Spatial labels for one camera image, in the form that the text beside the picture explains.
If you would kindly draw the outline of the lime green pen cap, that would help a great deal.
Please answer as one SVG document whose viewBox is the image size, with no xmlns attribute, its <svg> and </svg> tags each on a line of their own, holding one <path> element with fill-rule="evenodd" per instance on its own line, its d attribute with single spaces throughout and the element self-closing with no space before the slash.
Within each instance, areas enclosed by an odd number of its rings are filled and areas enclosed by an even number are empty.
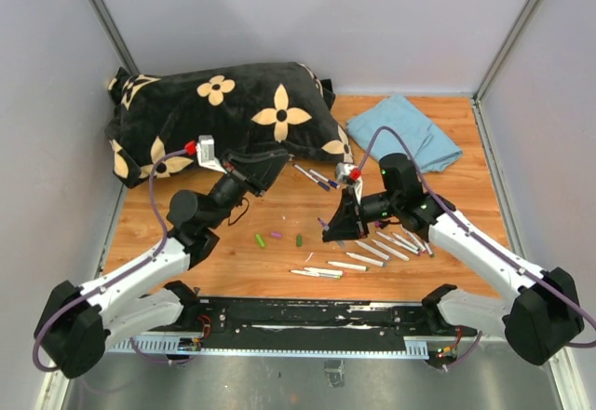
<svg viewBox="0 0 596 410">
<path fill-rule="evenodd" d="M 263 237 L 260 234 L 256 234 L 255 235 L 255 240 L 257 241 L 258 245 L 260 248 L 264 248 L 265 247 L 265 242 Z"/>
</svg>

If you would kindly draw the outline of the clear cap grey pen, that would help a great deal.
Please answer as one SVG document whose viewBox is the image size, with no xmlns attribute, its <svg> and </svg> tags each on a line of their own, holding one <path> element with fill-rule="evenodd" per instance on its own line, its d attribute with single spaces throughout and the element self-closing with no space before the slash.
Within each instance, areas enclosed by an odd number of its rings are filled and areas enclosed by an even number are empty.
<svg viewBox="0 0 596 410">
<path fill-rule="evenodd" d="M 317 218 L 318 222 L 320 223 L 320 225 L 322 226 L 322 228 L 327 231 L 329 229 L 329 226 L 321 219 L 321 218 Z"/>
</svg>

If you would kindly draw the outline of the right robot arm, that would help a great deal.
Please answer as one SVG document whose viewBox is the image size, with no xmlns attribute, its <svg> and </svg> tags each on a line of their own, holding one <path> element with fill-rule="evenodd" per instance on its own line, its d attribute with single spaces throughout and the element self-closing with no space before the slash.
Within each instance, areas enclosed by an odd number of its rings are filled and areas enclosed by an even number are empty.
<svg viewBox="0 0 596 410">
<path fill-rule="evenodd" d="M 499 295 L 470 294 L 451 284 L 439 287 L 423 301 L 422 323 L 429 333 L 444 335 L 465 326 L 505 339 L 522 359 L 542 365 L 583 332 L 586 318 L 569 273 L 559 267 L 547 271 L 479 231 L 420 179 L 405 155 L 383 157 L 380 172 L 384 191 L 365 196 L 358 168 L 337 165 L 335 177 L 343 189 L 323 241 L 364 239 L 371 223 L 395 218 L 471 268 Z"/>
</svg>

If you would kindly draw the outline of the dark blue cap marker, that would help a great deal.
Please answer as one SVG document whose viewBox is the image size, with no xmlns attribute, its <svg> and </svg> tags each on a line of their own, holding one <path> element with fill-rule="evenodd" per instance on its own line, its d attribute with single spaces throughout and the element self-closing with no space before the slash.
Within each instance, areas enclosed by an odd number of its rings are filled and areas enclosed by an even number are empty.
<svg viewBox="0 0 596 410">
<path fill-rule="evenodd" d="M 325 182 L 326 184 L 328 184 L 329 186 L 333 187 L 334 189 L 341 188 L 341 186 L 339 184 L 337 184 L 334 180 L 329 179 L 328 177 L 324 176 L 323 174 L 321 174 L 313 169 L 309 169 L 308 172 L 311 173 L 316 178 L 318 178 L 319 180 L 321 180 L 321 181 Z"/>
</svg>

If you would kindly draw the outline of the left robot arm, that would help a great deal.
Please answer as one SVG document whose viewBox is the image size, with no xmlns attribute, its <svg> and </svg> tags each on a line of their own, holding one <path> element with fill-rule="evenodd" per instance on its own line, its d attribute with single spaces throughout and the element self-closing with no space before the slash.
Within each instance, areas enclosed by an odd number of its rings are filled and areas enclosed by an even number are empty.
<svg viewBox="0 0 596 410">
<path fill-rule="evenodd" d="M 246 194 L 263 196 L 289 159 L 284 149 L 226 153 L 223 174 L 208 194 L 183 189 L 173 195 L 168 214 L 157 217 L 158 244 L 94 280 L 55 286 L 34 330 L 34 366 L 76 378 L 126 339 L 163 326 L 193 329 L 199 308 L 190 303 L 192 289 L 168 280 L 207 259 L 219 241 L 215 229 Z"/>
</svg>

